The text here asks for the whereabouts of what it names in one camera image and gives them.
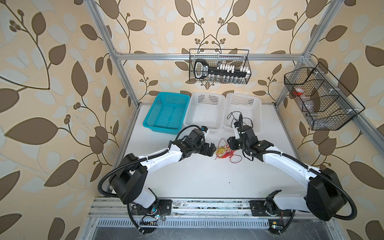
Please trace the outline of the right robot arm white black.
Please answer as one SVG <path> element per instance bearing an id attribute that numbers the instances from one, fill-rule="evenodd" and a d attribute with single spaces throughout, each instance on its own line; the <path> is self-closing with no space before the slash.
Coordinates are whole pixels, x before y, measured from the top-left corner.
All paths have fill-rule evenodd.
<path id="1" fill-rule="evenodd" d="M 265 198 L 266 213 L 275 216 L 283 210 L 301 211 L 312 213 L 322 221 L 331 218 L 351 221 L 357 217 L 357 206 L 342 188 L 334 171 L 309 166 L 280 151 L 272 143 L 260 141 L 253 128 L 244 123 L 242 113 L 238 114 L 236 117 L 231 112 L 227 116 L 235 133 L 227 140 L 230 149 L 242 151 L 243 156 L 250 161 L 258 159 L 278 168 L 305 188 L 304 191 L 291 193 L 273 191 Z"/>

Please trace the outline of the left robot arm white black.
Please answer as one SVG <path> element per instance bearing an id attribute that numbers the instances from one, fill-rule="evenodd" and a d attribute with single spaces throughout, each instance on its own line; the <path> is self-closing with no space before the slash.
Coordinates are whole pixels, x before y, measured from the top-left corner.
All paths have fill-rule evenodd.
<path id="1" fill-rule="evenodd" d="M 168 146 L 150 155 L 126 155 L 120 165 L 107 173 L 98 183 L 98 192 L 106 197 L 119 198 L 124 205 L 138 204 L 146 210 L 157 209 L 158 197 L 145 189 L 147 176 L 155 171 L 193 154 L 211 157 L 216 146 L 206 142 L 209 129 L 190 125 L 183 128 Z"/>

